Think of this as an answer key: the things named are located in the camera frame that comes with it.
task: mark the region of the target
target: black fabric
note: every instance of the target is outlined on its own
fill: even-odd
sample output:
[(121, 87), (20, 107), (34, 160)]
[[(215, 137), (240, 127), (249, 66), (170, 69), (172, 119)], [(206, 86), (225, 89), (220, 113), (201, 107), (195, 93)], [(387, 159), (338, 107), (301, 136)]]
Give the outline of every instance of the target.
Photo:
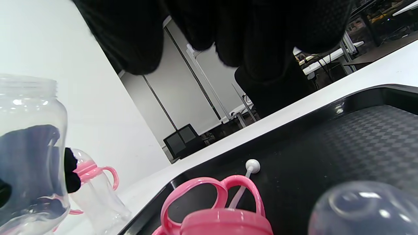
[(81, 187), (80, 177), (73, 171), (77, 168), (77, 159), (74, 157), (70, 148), (65, 148), (64, 171), (65, 185), (68, 193), (76, 192)]
[(248, 1), (218, 0), (215, 46), (219, 59), (227, 66), (239, 67), (243, 60)]
[(215, 35), (213, 0), (165, 0), (164, 2), (172, 19), (193, 48), (203, 51), (212, 46)]
[(235, 71), (235, 80), (264, 118), (315, 92), (296, 60), (291, 61), (282, 79), (268, 84), (255, 82), (244, 66)]
[(12, 187), (0, 179), (0, 208), (9, 201), (10, 196), (12, 196)]
[(169, 13), (194, 49), (215, 44), (225, 65), (239, 67), (235, 78), (262, 116), (312, 92), (293, 48), (320, 53), (335, 47), (353, 5), (353, 0), (73, 1), (116, 61), (113, 66), (136, 75), (157, 69), (162, 21)]
[(73, 0), (102, 49), (132, 74), (155, 71), (164, 12), (156, 0)]

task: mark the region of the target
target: white wall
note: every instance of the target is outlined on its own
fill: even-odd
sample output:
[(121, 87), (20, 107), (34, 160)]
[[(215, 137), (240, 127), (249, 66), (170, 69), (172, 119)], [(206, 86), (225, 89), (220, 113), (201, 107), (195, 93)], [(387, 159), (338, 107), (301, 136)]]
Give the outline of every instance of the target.
[(234, 73), (237, 69), (225, 66), (219, 60), (214, 46), (210, 50), (200, 53), (196, 60), (205, 72), (225, 109), (231, 112), (238, 106), (241, 106), (242, 101), (232, 87), (233, 83), (239, 94), (241, 96), (244, 94), (235, 81)]
[(70, 0), (0, 1), (0, 73), (58, 81), (66, 145), (113, 166), (119, 191), (170, 163)]
[[(177, 26), (173, 21), (168, 23), (168, 28), (174, 37), (177, 32), (172, 29)], [(177, 128), (190, 123), (200, 135), (220, 123), (166, 33), (164, 33), (164, 51), (160, 66), (154, 73), (146, 75), (146, 78)], [(174, 128), (144, 79), (142, 76), (125, 73), (121, 80), (159, 144), (164, 146), (163, 139), (172, 134)]]
[[(211, 92), (209, 84), (206, 82), (203, 75), (199, 72), (199, 70), (195, 67), (190, 57), (187, 55), (186, 50), (188, 42), (186, 38), (174, 22), (171, 22), (169, 25), (167, 25), (167, 27), (169, 28), (174, 39), (176, 40), (178, 46), (183, 51), (185, 57), (189, 61), (192, 69), (196, 72), (197, 77), (199, 78), (200, 82), (202, 83), (203, 87), (208, 93), (219, 115), (222, 117), (222, 120), (227, 120), (226, 115), (222, 111), (220, 104), (217, 102), (215, 95)], [(217, 93), (219, 99), (221, 100), (222, 104), (225, 106), (228, 112), (231, 112), (238, 106), (243, 105), (240, 97), (237, 95), (237, 93), (231, 85), (232, 83), (234, 83), (240, 95), (244, 94), (242, 89), (235, 82), (234, 73), (236, 68), (225, 66), (219, 60), (214, 46), (207, 51), (201, 52), (197, 56), (197, 61), (199, 62), (201, 68), (205, 72), (206, 76), (208, 77), (208, 80), (212, 84), (215, 92)]]

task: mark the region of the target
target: black tray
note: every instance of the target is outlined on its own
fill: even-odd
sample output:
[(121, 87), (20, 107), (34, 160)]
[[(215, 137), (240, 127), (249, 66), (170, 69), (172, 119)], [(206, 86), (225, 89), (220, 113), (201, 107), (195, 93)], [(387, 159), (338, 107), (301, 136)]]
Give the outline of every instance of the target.
[[(200, 176), (245, 174), (251, 158), (261, 164), (251, 179), (277, 235), (306, 235), (316, 200), (342, 182), (380, 181), (418, 196), (417, 92), (399, 85), (360, 91), (197, 165), (169, 182), (120, 234), (152, 234), (176, 186)], [(230, 190), (229, 200), (237, 190)], [(210, 208), (215, 198), (213, 186), (196, 187), (171, 205), (170, 218), (181, 222), (190, 212)], [(255, 211), (248, 190), (238, 208)]]

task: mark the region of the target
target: gloved hand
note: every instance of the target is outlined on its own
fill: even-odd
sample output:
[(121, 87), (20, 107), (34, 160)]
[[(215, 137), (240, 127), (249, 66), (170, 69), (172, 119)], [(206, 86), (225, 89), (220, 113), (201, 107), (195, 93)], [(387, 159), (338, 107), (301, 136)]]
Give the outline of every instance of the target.
[(80, 189), (80, 177), (73, 171), (77, 168), (77, 159), (74, 157), (73, 151), (70, 148), (65, 148), (64, 153), (64, 171), (65, 171), (65, 186), (68, 193), (76, 192)]
[(325, 52), (341, 40), (353, 0), (73, 0), (104, 51), (129, 73), (153, 72), (169, 15), (196, 50), (213, 44), (225, 65), (249, 78), (284, 77), (296, 46)]

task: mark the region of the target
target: desk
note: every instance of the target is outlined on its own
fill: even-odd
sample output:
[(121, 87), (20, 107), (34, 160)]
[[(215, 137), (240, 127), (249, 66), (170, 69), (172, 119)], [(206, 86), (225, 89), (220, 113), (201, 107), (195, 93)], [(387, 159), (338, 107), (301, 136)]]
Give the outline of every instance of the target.
[[(308, 97), (190, 155), (188, 158), (179, 160), (175, 164), (138, 181), (128, 190), (119, 192), (121, 200), (135, 215), (177, 175), (335, 100), (382, 84), (401, 84), (418, 87), (415, 62), (416, 51), (418, 51), (418, 42), (413, 42)], [(61, 223), (55, 235), (92, 234), (92, 228), (84, 216), (68, 216)]]
[(408, 6), (402, 8), (401, 10), (393, 13), (393, 16), (397, 16), (397, 15), (399, 15), (401, 13), (404, 13), (405, 11), (413, 10), (415, 8), (418, 8), (418, 1), (415, 1), (415, 2), (413, 2), (411, 4), (409, 4)]
[[(354, 46), (361, 46), (363, 45), (364, 42), (356, 42), (354, 43)], [(321, 65), (319, 63), (321, 63), (323, 66), (325, 66), (326, 64), (329, 64), (331, 61), (334, 61), (336, 59), (338, 59), (339, 57), (343, 56), (344, 53), (342, 51), (342, 49), (338, 49), (336, 51), (334, 51), (333, 53), (331, 53), (331, 60), (329, 59), (329, 55), (324, 57), (324, 60), (319, 60), (318, 62), (315, 62), (311, 65), (309, 65), (307, 68), (303, 69), (303, 72), (305, 73), (305, 75), (308, 75), (316, 70), (318, 70), (319, 68), (321, 68)]]
[(416, 41), (418, 39), (418, 33), (414, 33), (413, 35), (400, 38), (396, 41), (387, 42), (373, 50), (367, 52), (364, 55), (361, 55), (348, 63), (344, 63), (343, 65), (357, 65), (357, 64), (369, 64), (381, 59), (396, 50), (399, 50), (402, 47)]

